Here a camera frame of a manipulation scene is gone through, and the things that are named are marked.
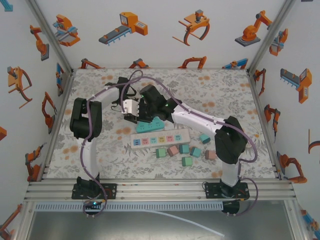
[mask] floral tablecloth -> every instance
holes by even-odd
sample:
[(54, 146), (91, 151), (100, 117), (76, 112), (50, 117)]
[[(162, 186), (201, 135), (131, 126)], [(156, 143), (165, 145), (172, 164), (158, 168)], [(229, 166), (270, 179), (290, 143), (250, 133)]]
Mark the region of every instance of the floral tablecloth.
[[(116, 83), (118, 77), (129, 77), (133, 69), (79, 69), (73, 81), (58, 139), (47, 173), (47, 178), (76, 178), (83, 171), (80, 164), (80, 148), (69, 124), (74, 100), (89, 98), (103, 89), (108, 82)], [(157, 78), (166, 85), (177, 99), (204, 113), (228, 118), (236, 117), (244, 131), (253, 139), (258, 150), (255, 163), (243, 163), (241, 174), (251, 178), (274, 178), (269, 153), (244, 70), (226, 69), (144, 69), (144, 75)], [(139, 91), (151, 80), (141, 80), (133, 85)], [(166, 92), (157, 89), (166, 98)], [(202, 156), (193, 158), (193, 165), (182, 166), (182, 157), (156, 158), (154, 148), (132, 150), (130, 135), (136, 133), (136, 125), (125, 121), (118, 112), (120, 107), (107, 107), (102, 112), (102, 132), (97, 139), (97, 161), (101, 178), (121, 179), (207, 179), (222, 175), (222, 162), (206, 160), (205, 150), (215, 150), (215, 141), (202, 144), (200, 132), (181, 124), (165, 123), (165, 130), (188, 128), (190, 147), (202, 150)], [(242, 158), (252, 159), (253, 148), (247, 144)]]

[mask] white wall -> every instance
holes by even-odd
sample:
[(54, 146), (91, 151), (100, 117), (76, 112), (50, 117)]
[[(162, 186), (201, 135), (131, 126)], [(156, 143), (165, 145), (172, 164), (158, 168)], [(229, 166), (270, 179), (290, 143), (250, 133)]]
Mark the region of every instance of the white wall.
[[(320, 222), (320, 147), (308, 154), (308, 129), (311, 142), (320, 140), (320, 68), (319, 68), (319, 15), (320, 1), (296, 1), (280, 30), (288, 28), (288, 38), (278, 56), (267, 52), (258, 70), (266, 69), (265, 92), (261, 95), (262, 105), (277, 108), (279, 117), (275, 149), (281, 154), (296, 158), (302, 166), (307, 183), (294, 184), (294, 190), (301, 206)], [(305, 68), (312, 73), (308, 99), (300, 104), (298, 92), (291, 85), (280, 80), (280, 69), (300, 75)], [(260, 91), (261, 81), (257, 84)], [(273, 131), (269, 124), (270, 134)], [(286, 168), (286, 176), (298, 175), (294, 166)]]
[[(235, 42), (243, 30), (253, 25), (256, 14), (262, 10), (272, 21), (284, 0), (41, 0), (38, 5), (48, 23), (53, 24), (57, 14), (69, 18), (78, 28), (80, 41), (73, 46), (61, 46), (73, 68), (81, 65), (81, 59), (107, 68), (128, 68), (133, 61), (142, 58), (152, 68), (177, 68), (185, 59), (207, 56), (205, 68), (221, 68), (232, 61), (248, 58), (250, 64), (262, 40), (267, 26), (261, 25), (257, 36), (261, 41), (243, 47)], [(178, 23), (198, 9), (210, 19), (210, 31), (202, 41), (189, 36), (190, 46), (175, 40), (183, 39), (186, 27)], [(110, 46), (99, 38), (121, 25), (119, 14), (132, 12), (139, 21), (148, 25), (148, 35), (129, 34)], [(198, 66), (190, 63), (189, 67)]]
[[(5, 12), (0, 7), (2, 22), (0, 48), (0, 126), (7, 130), (7, 136), (0, 141), (0, 224), (17, 208), (25, 196), (28, 186), (25, 154), (36, 150), (44, 142), (50, 141), (45, 117), (42, 114), (42, 101), (45, 91), (49, 93), (58, 111), (63, 95), (58, 97), (56, 85), (56, 64), (58, 58), (52, 48), (49, 59), (40, 60), (40, 52), (36, 48), (36, 38), (30, 33), (30, 25), (39, 27), (25, 1), (10, 0), (13, 12)], [(45, 35), (39, 34), (44, 43), (48, 43)], [(8, 87), (7, 67), (19, 66), (29, 75), (32, 87), (25, 91), (31, 102), (19, 109), (25, 101)], [(27, 86), (23, 77), (22, 83)], [(47, 113), (52, 115), (53, 109), (47, 104)], [(35, 161), (40, 164), (46, 157), (48, 144), (42, 149), (41, 156)]]

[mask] black mounting plate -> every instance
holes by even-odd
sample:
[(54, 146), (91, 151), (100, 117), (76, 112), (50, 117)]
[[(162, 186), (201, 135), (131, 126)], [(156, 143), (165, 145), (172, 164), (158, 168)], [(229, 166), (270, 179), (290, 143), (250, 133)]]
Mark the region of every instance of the black mounting plate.
[[(228, 199), (221, 191), (221, 183), (219, 182), (204, 182), (205, 197), (207, 199)], [(232, 199), (244, 199), (250, 198), (248, 184), (246, 182), (240, 182), (237, 188), (234, 190), (234, 196)]]
[[(107, 195), (107, 200), (109, 199), (116, 199), (117, 195), (117, 184), (116, 183), (101, 183), (103, 186), (106, 195)], [(87, 197), (89, 194), (86, 193), (85, 189), (80, 189), (78, 184), (73, 185), (73, 190), (72, 190), (72, 196), (71, 198), (74, 200), (88, 200), (89, 198)], [(102, 190), (100, 189), (99, 196), (96, 198), (98, 199), (103, 199), (104, 194)]]

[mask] white cable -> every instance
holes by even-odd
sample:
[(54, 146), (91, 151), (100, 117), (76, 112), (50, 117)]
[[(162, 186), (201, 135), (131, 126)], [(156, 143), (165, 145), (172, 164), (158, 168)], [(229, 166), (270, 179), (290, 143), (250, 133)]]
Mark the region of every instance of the white cable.
[(185, 218), (182, 218), (182, 217), (178, 217), (178, 216), (171, 215), (171, 214), (168, 214), (168, 213), (165, 213), (165, 212), (161, 212), (161, 211), (143, 210), (142, 212), (165, 215), (165, 216), (167, 216), (167, 217), (171, 217), (171, 218), (174, 218), (174, 219), (178, 219), (178, 220), (184, 221), (184, 222), (189, 223), (189, 224), (196, 225), (196, 226), (198, 226), (198, 227), (200, 227), (200, 228), (202, 228), (202, 229), (205, 229), (205, 230), (207, 230), (207, 231), (209, 231), (209, 232), (211, 232), (211, 233), (213, 233), (213, 234), (217, 234), (217, 235), (219, 235), (220, 237), (223, 237), (223, 238), (225, 237), (224, 234), (222, 234), (222, 233), (220, 233), (220, 232), (218, 232), (218, 231), (212, 230), (212, 229), (210, 229), (210, 228), (208, 228), (208, 227), (206, 227), (206, 226), (203, 226), (203, 225), (201, 225), (201, 224), (199, 224), (199, 223), (196, 223), (196, 222), (194, 222), (194, 221), (190, 221), (190, 220), (185, 219)]

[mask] metal floor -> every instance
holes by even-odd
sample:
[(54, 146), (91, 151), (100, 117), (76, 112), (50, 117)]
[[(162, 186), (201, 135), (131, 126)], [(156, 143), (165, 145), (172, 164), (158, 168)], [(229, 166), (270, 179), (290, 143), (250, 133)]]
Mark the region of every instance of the metal floor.
[(292, 240), (282, 201), (259, 201), (239, 217), (220, 211), (170, 211), (224, 234), (148, 212), (105, 212), (96, 219), (81, 212), (36, 212), (28, 240)]

